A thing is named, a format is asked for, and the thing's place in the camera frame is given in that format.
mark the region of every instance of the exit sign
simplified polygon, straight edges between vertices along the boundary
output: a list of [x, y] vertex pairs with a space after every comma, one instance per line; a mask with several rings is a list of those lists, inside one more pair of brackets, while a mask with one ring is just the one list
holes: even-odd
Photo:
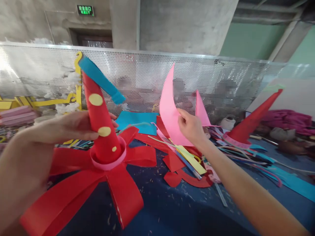
[[94, 16], [93, 6], [77, 5], [79, 15]]

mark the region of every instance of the pink paper cutout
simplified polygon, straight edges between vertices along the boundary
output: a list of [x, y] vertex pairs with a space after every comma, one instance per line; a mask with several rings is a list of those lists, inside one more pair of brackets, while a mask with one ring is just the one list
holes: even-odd
[[211, 126], [208, 114], [206, 112], [206, 108], [204, 108], [204, 104], [202, 102], [199, 91], [196, 90], [196, 116], [201, 120], [202, 126]]
[[178, 125], [179, 112], [176, 109], [173, 98], [173, 76], [174, 64], [165, 79], [161, 99], [160, 99], [160, 115], [164, 126], [175, 145], [193, 146], [181, 133]]

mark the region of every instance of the person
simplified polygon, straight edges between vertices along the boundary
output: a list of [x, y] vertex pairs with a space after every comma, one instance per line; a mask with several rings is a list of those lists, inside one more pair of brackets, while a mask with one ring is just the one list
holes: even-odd
[[[178, 111], [183, 135], [207, 158], [233, 201], [261, 235], [310, 235], [270, 193], [206, 138], [199, 118]], [[88, 112], [73, 112], [17, 133], [0, 158], [0, 234], [46, 191], [55, 144], [97, 137], [98, 133], [91, 131]]]

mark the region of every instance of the fabric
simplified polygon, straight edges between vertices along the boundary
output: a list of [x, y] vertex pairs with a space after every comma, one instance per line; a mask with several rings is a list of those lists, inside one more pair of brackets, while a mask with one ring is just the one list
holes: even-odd
[[315, 129], [307, 129], [312, 126], [312, 117], [293, 110], [270, 110], [263, 117], [262, 124], [273, 128], [295, 129], [296, 133], [306, 136], [315, 135]]

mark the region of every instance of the perforated metal panel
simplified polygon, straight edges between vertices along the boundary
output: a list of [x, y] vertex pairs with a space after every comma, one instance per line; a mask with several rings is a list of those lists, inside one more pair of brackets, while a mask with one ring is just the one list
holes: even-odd
[[94, 61], [127, 98], [124, 104], [117, 106], [104, 93], [109, 110], [115, 114], [122, 110], [158, 111], [163, 83], [173, 63], [176, 106], [194, 113], [195, 91], [198, 89], [212, 123], [226, 115], [237, 116], [244, 111], [262, 89], [261, 81], [266, 75], [297, 79], [315, 75], [315, 68], [309, 65], [177, 53], [0, 43], [0, 95], [7, 98], [43, 96], [47, 90], [57, 96], [68, 93], [68, 84], [61, 77], [61, 67], [74, 68], [78, 51]]

